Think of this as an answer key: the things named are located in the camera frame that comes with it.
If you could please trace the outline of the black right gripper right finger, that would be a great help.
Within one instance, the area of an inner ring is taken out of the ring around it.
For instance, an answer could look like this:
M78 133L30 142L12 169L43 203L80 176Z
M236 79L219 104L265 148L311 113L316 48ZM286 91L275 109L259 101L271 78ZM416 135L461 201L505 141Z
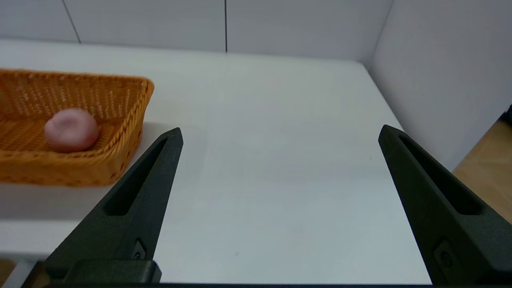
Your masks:
M403 131L378 143L432 283L510 286L511 224Z

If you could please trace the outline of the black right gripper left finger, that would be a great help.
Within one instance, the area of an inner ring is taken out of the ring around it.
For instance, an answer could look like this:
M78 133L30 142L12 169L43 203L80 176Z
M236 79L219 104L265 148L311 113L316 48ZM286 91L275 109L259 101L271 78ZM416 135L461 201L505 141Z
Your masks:
M44 261L50 284L157 284L154 261L182 147L160 135Z

